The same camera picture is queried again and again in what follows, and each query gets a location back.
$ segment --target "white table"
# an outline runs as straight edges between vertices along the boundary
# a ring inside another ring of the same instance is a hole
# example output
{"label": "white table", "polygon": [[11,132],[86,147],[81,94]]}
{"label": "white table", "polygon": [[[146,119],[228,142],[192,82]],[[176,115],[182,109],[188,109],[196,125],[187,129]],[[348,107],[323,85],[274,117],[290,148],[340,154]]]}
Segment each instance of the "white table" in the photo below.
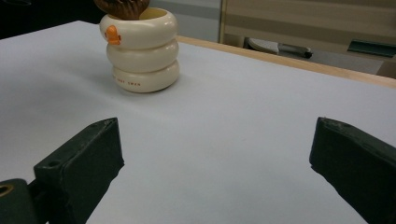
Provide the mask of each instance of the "white table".
{"label": "white table", "polygon": [[0,180],[117,117],[126,165],[89,223],[364,223],[308,162],[318,117],[396,146],[396,90],[180,43],[179,80],[119,89],[97,25],[0,41]]}

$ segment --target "stacked ring jar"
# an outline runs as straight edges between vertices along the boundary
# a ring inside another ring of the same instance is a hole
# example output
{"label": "stacked ring jar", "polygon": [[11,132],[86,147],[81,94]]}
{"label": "stacked ring jar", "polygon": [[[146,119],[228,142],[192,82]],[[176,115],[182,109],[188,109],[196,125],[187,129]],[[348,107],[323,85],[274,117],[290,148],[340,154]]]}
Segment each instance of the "stacked ring jar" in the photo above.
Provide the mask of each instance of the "stacked ring jar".
{"label": "stacked ring jar", "polygon": [[127,91],[151,92],[174,83],[177,62],[177,20],[169,11],[149,7],[139,21],[105,15],[100,31],[116,83]]}

